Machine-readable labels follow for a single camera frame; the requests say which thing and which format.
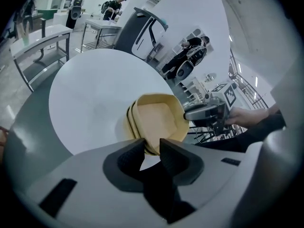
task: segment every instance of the sleeve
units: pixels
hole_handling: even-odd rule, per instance
[[[200,46],[201,45],[201,39],[198,37],[192,38],[188,40],[191,46]]]

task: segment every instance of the tiled floor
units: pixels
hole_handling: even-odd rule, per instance
[[[52,25],[53,21],[48,20],[47,26]],[[91,31],[87,31],[85,34],[85,41],[84,43],[94,41],[96,33]],[[80,49],[81,46],[81,37],[82,32],[73,32],[70,37],[70,58],[77,55],[76,49]],[[20,108],[26,101],[26,99],[30,95],[30,90],[23,82],[17,68],[12,60],[9,48],[10,44],[14,41],[11,39],[7,41],[2,47],[0,48],[0,68],[3,68],[0,71],[0,126],[5,128],[10,128],[14,122],[14,119],[19,112]],[[65,41],[60,41],[59,45],[62,48],[65,48]],[[51,52],[54,49],[45,49],[45,54]],[[31,56],[24,60],[20,67],[21,69],[25,69],[28,65],[32,63],[32,60],[38,58],[40,53],[36,53],[35,55]],[[173,93],[178,97],[180,102],[185,104],[188,99],[187,95],[183,92],[180,85],[175,86],[172,81],[167,81],[169,86],[172,88]],[[192,143],[193,136],[191,135],[186,138],[186,142]]]

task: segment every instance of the metal shelf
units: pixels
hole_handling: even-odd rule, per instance
[[[82,46],[88,50],[95,49],[96,42],[91,42],[87,44],[83,44]],[[105,42],[100,42],[96,48],[112,48],[112,45],[109,45]]]
[[[59,70],[61,68],[62,64],[60,62],[51,64],[45,69],[45,72],[42,74],[38,74],[38,76],[33,80],[33,82],[30,82],[30,86],[33,90],[37,89],[38,86],[46,80],[47,77],[49,77],[51,74],[53,74],[55,71]]]
[[[66,54],[61,50],[52,51],[43,56],[43,58],[31,64],[27,67],[23,74],[28,81],[31,81],[36,75],[38,75],[43,69],[47,68],[52,63],[58,61],[59,59],[65,57]]]

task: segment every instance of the stainless steel table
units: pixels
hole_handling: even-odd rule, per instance
[[[10,52],[17,70],[30,91],[33,92],[41,81],[64,64],[61,58],[66,57],[66,60],[69,60],[69,40],[72,31],[72,29],[63,25],[53,25],[46,27],[45,37],[42,37],[41,29],[39,29],[30,33],[27,40],[21,38],[10,46]],[[65,50],[59,46],[59,41],[64,39],[66,40]],[[20,62],[53,43],[56,43],[56,50],[42,55],[41,58],[34,60],[25,70],[21,70]]]
[[[97,31],[96,40],[84,44],[86,27],[88,25],[91,26],[91,29]],[[80,52],[83,51],[83,47],[88,50],[97,48],[113,48],[114,40],[118,35],[120,29],[120,26],[117,26],[113,23],[109,24],[109,21],[107,20],[87,19],[85,21],[85,28],[82,34]]]

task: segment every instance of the yellow tray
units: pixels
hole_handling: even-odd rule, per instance
[[[146,148],[160,155],[160,138],[183,141],[189,131],[189,121],[183,118],[184,109],[174,95],[145,94],[132,107],[139,135],[145,138]]]
[[[139,133],[137,131],[137,127],[136,127],[134,119],[133,119],[132,111],[130,110],[130,109],[132,109],[131,106],[128,108],[126,117],[124,119],[124,121],[125,121],[125,128],[127,130],[127,135],[128,135],[128,138],[130,140],[131,139],[139,139],[139,138],[141,138],[141,136],[139,135]],[[149,155],[155,155],[154,153],[151,153],[149,150],[147,150],[147,147],[145,148],[144,152],[146,154],[149,154]]]

